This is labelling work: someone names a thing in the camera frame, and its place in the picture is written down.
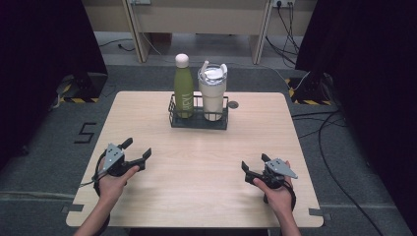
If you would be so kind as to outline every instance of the black cable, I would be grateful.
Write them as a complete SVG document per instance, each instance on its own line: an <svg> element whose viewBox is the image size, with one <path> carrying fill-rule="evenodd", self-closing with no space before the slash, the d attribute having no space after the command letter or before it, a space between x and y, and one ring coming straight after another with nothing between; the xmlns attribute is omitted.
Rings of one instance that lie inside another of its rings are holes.
<svg viewBox="0 0 417 236"><path fill-rule="evenodd" d="M297 49L299 49L297 43L294 40L294 36L292 35L292 22L293 22L293 19L294 19L293 8L291 8L291 7L289 8L290 9L290 11L289 11L289 13L290 13L290 17L289 17L289 20L290 20L290 29L288 29L288 27L287 27L284 19L282 18L281 12L279 11L280 7L278 7L277 9L278 9L279 18L281 19L282 24L284 25L285 31L287 32L287 39L289 39L291 41L291 43L295 47L297 47Z"/></svg>
<svg viewBox="0 0 417 236"><path fill-rule="evenodd" d="M104 97L108 97L109 95L111 95L113 92L115 92L115 91L116 91L116 88L117 88L117 86L116 86L116 85L109 85L109 87L113 87L113 90L112 90L111 92L109 92L109 93L106 93L106 94L104 94L104 92L102 91L102 92L101 92L101 94L102 94Z"/></svg>
<svg viewBox="0 0 417 236"><path fill-rule="evenodd" d="M304 113L304 114L295 114L292 115L291 117L300 117L300 116L309 116L309 115L323 115L323 114L331 114L334 112L338 112L339 110L334 110L334 111L322 111L322 112L312 112L312 113Z"/></svg>
<svg viewBox="0 0 417 236"><path fill-rule="evenodd" d="M377 230L377 232L380 235L383 235L383 233L381 232L381 230L378 228L378 226L375 224L375 222L371 219L371 217L356 203L356 201L350 197L350 195L343 189L343 187L340 185L340 183L337 181L337 179L334 177L333 173L330 170L330 167L328 166L328 162L325 158L325 154L323 152L323 147L322 147L322 129L325 126L325 124L328 122L328 120L336 113L338 113L339 111L335 111L333 113L331 113L329 115L329 117L323 122L322 126L319 129L319 149L320 149L320 154L322 156L323 162L326 166L326 169L328 170L328 173L330 174L330 177L334 180L334 182L336 183L336 185L339 187L339 189L343 192L343 194L354 204L356 205L356 207L365 215L365 217L369 220L369 222L371 222L371 224L374 226L374 228Z"/></svg>
<svg viewBox="0 0 417 236"><path fill-rule="evenodd" d="M82 188L83 186L86 186L86 185L89 185L89 184L92 184L92 183L98 183L98 181L102 178L102 177L104 177L105 175L107 175L107 173L105 173L105 174L103 174L102 176L100 176L100 177L98 177L98 168L99 168L99 165L100 165L100 163L101 163L101 160L103 159L103 158L105 158L105 153L106 153L106 150L103 152L103 154L98 158L98 162L97 162L97 164L96 164L96 166L95 166L95 169L94 169L94 175L92 176L92 178L91 178L91 181L89 181L89 182L87 182L87 183L82 183L82 184L80 184L80 187L79 188Z"/></svg>
<svg viewBox="0 0 417 236"><path fill-rule="evenodd" d="M109 41L109 42L106 42L106 43L104 43L104 44L101 44L101 45L99 45L99 46L100 46L100 47L102 47L102 46L108 45L108 44L113 43L113 42L117 42L117 41L128 41L128 40L133 40L133 39L132 39L132 38L121 38L121 39L116 39L116 40Z"/></svg>
<svg viewBox="0 0 417 236"><path fill-rule="evenodd" d="M292 45L294 46L294 50L298 53L298 50L300 49L297 45L297 42L294 39L294 34L292 33L292 23L294 22L294 5L292 4L292 2L288 3L289 6L289 28L290 28L290 37L291 37L291 42Z"/></svg>
<svg viewBox="0 0 417 236"><path fill-rule="evenodd" d="M312 117L305 117L305 118L295 118L293 120L315 120L315 121L325 121L325 119L318 119L318 118L312 118ZM337 119L335 121L328 121L328 123L330 123L331 125L335 125L338 127L348 127L347 125L341 125L336 123L337 121L341 121L343 120L343 118Z"/></svg>
<svg viewBox="0 0 417 236"><path fill-rule="evenodd" d="M337 121L339 121L339 120L341 120L341 119L338 119L338 120L335 120L335 121L333 121L333 122L330 122L330 124L326 124L326 125L324 125L324 127L327 127L327 126L330 126L330 125L336 125L336 126L339 126L339 127L347 127L347 126L342 126L342 125L338 125L338 124L336 124L336 123L335 123L335 122L337 122ZM308 134L306 134L306 135L299 136L299 137L298 137L298 139L300 140L300 139L306 138L307 136L311 136L311 135L313 135L313 134L318 133L318 131L319 131L319 130L317 130L317 131L313 131L313 132L310 132L310 133L308 133Z"/></svg>
<svg viewBox="0 0 417 236"><path fill-rule="evenodd" d="M275 45L273 45L270 41L269 41L269 38L266 36L266 40L267 40L267 42L269 43L269 45L272 47L272 49L278 54L278 55L280 55L282 58L285 58L287 61L289 61L289 62L291 62L292 64L294 64L295 65L295 62L294 61L292 61L289 57L287 57L285 54L284 54L284 50L282 50L282 49L280 49L280 48L278 48L277 46L275 46Z"/></svg>
<svg viewBox="0 0 417 236"><path fill-rule="evenodd" d="M281 13L280 13L280 6L281 6L281 2L280 1L278 1L277 2L277 10L278 10L278 15L279 15L279 17L281 18L281 21L282 21L282 24L284 25L284 28L285 28L285 31L287 32L287 37L286 37L286 39L285 39L285 43L284 43L284 47L283 47L283 49L282 49L282 54L284 54L284 52L286 52L286 50L285 50L285 47L286 47L286 45L287 45L287 43L288 43L288 40L292 43L292 45L294 46L294 49L295 49L295 51L296 51L296 54L295 55L298 55L298 45L297 45L297 43L295 42L295 40L294 40L294 37L293 37L293 35L292 35L292 18L293 18L293 13L291 13L291 9L292 8L290 8L290 29L288 29L288 27L287 27L287 25L286 25L286 23L285 23L285 21L283 20L283 18L282 18L282 16L281 16ZM282 56L282 62L284 63L284 65L285 66L287 66L287 67L289 67L289 68L294 68L293 66L290 66L290 65L288 65L287 63L286 63L286 61L285 61L285 59L287 60L287 61L289 61L289 62L291 62L294 66L295 66L295 62L294 61L292 61L292 60L289 60L289 58L288 57L284 57L284 56Z"/></svg>
<svg viewBox="0 0 417 236"><path fill-rule="evenodd" d="M118 46L119 46L120 49L123 49L125 51L133 51L133 50L135 50L135 47L132 48L132 49L126 49L124 46L122 46L122 44L118 44Z"/></svg>

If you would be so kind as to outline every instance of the wooden tabletop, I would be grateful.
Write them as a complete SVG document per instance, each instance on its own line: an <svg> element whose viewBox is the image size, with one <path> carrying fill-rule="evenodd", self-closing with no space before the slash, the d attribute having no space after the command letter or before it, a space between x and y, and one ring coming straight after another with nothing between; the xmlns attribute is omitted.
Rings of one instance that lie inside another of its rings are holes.
<svg viewBox="0 0 417 236"><path fill-rule="evenodd" d="M82 183L93 175L98 157L109 143L134 142L126 160L152 155L147 169L125 187L111 211L110 226L121 227L278 227L264 193L244 181L244 160L262 173L261 154L289 160L298 175L293 180L299 227L320 227L323 218L309 214L320 208L283 94L227 92L239 107L229 109L227 130L171 128L170 91L122 91L114 100ZM92 185L80 188L67 224L80 226L98 196Z"/></svg>

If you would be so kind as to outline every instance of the black cloth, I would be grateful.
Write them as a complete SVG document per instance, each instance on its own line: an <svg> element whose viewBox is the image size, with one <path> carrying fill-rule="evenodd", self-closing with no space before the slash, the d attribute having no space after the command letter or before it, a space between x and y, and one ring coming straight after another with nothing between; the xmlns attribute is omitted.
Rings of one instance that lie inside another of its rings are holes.
<svg viewBox="0 0 417 236"><path fill-rule="evenodd" d="M300 70L332 76L360 147L414 234L416 9L414 0L398 4L319 0L296 65ZM337 16L342 12L346 18L340 21ZM334 22L339 25L332 28Z"/></svg>
<svg viewBox="0 0 417 236"><path fill-rule="evenodd" d="M28 144L64 77L107 71L80 0L0 1L0 39L1 168Z"/></svg>

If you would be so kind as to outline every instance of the yellow black caution tape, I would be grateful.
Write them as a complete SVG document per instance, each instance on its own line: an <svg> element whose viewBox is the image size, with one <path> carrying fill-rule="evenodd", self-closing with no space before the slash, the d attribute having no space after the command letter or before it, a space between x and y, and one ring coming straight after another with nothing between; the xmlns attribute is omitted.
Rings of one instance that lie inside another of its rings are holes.
<svg viewBox="0 0 417 236"><path fill-rule="evenodd" d="M71 93L70 88L72 84L68 84L63 92L62 97L60 98L60 102L73 102L73 103L87 103L87 102L98 102L98 97L77 97L77 94L70 95L67 93Z"/></svg>
<svg viewBox="0 0 417 236"><path fill-rule="evenodd" d="M291 82L290 79L286 79L285 81L288 85ZM307 97L308 95L305 96L305 94L300 95L301 92L297 92L297 90L294 90L294 88L290 88L288 92L289 96L291 97L291 101L296 104L331 105L324 90L316 92L313 96L313 99L311 97Z"/></svg>

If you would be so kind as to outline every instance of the black wire rack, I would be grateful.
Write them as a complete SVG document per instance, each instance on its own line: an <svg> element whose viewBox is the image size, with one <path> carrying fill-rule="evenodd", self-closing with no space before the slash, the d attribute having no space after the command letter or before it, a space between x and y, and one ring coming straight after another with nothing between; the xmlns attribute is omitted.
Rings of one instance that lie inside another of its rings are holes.
<svg viewBox="0 0 417 236"><path fill-rule="evenodd" d="M224 96L222 112L204 112L203 98L200 95L194 95L193 111L178 110L175 105L175 94L172 94L168 107L169 122L172 128L226 130L229 112L228 102L229 97Z"/></svg>

